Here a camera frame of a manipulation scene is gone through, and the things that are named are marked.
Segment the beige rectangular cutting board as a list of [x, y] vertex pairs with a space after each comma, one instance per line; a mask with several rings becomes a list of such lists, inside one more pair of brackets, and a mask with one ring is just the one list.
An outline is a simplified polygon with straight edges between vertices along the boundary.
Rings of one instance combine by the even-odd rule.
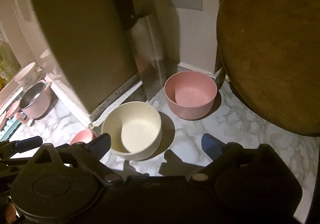
[[114, 0], [31, 0], [65, 79], [88, 113], [137, 67]]

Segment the white floral ceramic bowl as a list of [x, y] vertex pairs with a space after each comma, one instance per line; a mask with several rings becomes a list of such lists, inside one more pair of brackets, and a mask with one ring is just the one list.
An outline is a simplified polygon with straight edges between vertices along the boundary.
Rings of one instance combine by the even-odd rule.
[[22, 88], [28, 89], [31, 87], [40, 76], [35, 62], [29, 63], [22, 68], [14, 77], [14, 81]]

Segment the teal drying mat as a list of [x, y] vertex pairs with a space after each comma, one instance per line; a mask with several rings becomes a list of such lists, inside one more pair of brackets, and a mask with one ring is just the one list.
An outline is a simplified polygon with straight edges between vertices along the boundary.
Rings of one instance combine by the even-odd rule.
[[7, 120], [1, 130], [1, 141], [9, 140], [20, 126], [21, 122], [18, 119], [11, 118]]

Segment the pink round bowl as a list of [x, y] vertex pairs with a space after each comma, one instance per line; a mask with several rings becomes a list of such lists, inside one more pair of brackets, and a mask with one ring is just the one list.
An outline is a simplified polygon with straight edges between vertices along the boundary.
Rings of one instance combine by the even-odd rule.
[[185, 120], [197, 120], [212, 109], [217, 85], [206, 74], [183, 71], [167, 79], [164, 93], [172, 113]]

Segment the pink leaf-shaped dish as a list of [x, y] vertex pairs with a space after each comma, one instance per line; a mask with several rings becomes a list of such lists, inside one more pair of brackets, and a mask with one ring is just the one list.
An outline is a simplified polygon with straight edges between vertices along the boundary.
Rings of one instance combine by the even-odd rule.
[[8, 109], [6, 113], [6, 118], [7, 119], [12, 118], [19, 111], [20, 111], [20, 100], [17, 100], [13, 102], [10, 108]]

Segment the green packaged box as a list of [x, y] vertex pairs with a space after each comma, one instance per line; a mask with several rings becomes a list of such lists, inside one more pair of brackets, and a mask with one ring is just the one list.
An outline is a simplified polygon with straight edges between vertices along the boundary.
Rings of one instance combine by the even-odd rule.
[[21, 66], [8, 43], [1, 41], [1, 78], [7, 85], [19, 72]]

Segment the round wooden cutting board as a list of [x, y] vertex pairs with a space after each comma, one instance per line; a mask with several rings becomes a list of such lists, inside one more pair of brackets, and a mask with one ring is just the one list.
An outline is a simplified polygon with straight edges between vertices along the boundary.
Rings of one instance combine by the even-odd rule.
[[319, 136], [319, 0], [220, 0], [223, 66], [249, 108]]

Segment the small pink heart bowl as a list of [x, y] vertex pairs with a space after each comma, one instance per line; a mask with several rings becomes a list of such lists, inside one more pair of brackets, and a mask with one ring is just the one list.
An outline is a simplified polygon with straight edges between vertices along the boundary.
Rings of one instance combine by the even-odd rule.
[[93, 132], [91, 130], [86, 129], [86, 130], [82, 130], [79, 133], [77, 133], [69, 144], [73, 145], [78, 142], [82, 142], [82, 143], [87, 144], [90, 141], [92, 141], [94, 138], [95, 138], [95, 136], [94, 136]]

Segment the pink pot with steel interior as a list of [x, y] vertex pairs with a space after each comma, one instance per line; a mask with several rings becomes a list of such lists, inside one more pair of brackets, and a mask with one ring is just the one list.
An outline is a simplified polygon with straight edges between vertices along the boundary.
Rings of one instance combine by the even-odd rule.
[[30, 119], [42, 117], [47, 112], [52, 101], [51, 84], [49, 81], [40, 81], [30, 87], [19, 103], [19, 108], [26, 117], [24, 118], [20, 112], [16, 112], [14, 119], [26, 124]]

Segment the cream round bowl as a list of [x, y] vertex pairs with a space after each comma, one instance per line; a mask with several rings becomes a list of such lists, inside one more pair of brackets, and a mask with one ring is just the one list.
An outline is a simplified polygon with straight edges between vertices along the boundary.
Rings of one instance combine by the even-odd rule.
[[105, 119], [101, 133], [111, 137], [111, 152], [123, 159], [141, 161], [160, 146], [162, 120], [150, 104], [127, 102], [114, 109]]

